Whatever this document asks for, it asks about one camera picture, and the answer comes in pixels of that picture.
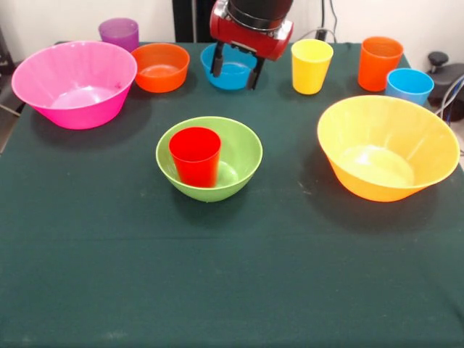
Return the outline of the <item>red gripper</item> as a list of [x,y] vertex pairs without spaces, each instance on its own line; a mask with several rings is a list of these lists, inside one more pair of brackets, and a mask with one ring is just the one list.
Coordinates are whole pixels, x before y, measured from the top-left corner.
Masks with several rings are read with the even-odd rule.
[[286,16],[292,4],[292,0],[216,1],[210,15],[210,33],[218,41],[213,76],[221,74],[224,43],[237,46],[257,57],[248,77],[248,89],[255,90],[265,60],[278,60],[289,43],[294,23]]

